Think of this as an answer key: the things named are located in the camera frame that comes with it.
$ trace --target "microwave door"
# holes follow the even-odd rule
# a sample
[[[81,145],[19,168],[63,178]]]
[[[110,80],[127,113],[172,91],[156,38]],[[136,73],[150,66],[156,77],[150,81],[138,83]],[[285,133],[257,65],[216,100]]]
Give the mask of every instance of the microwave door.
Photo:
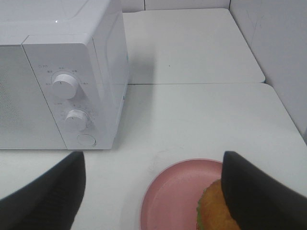
[[[66,149],[22,46],[0,46],[0,149]]]

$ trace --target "white countertop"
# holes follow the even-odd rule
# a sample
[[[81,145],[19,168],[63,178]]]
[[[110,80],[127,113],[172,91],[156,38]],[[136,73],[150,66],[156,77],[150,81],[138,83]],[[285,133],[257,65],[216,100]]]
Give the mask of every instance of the white countertop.
[[[124,13],[124,24],[130,84],[265,81],[227,9]]]
[[[142,198],[163,169],[234,150],[307,196],[307,147],[265,84],[130,85],[112,150],[85,151],[87,182],[72,230],[136,230]],[[0,197],[69,151],[3,150]]]

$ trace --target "white wall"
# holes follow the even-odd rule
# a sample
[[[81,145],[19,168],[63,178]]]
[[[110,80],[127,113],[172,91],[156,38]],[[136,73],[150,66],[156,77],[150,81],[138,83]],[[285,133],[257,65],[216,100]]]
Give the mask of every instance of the white wall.
[[[307,143],[307,0],[232,0],[230,11]]]
[[[121,0],[123,12],[143,10],[229,8],[230,0]]]

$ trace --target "microwave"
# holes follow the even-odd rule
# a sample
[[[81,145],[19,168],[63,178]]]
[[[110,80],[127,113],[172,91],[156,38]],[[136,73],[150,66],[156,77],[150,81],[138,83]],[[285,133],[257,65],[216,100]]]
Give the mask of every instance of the microwave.
[[[120,0],[0,1],[0,149],[110,149],[128,78]]]

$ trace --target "control panel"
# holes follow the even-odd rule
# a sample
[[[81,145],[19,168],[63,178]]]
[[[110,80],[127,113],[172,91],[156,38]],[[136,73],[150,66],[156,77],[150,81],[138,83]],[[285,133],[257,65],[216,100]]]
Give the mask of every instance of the control panel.
[[[93,41],[85,34],[40,40],[46,38],[29,36],[23,47],[67,148],[111,148],[112,98]]]

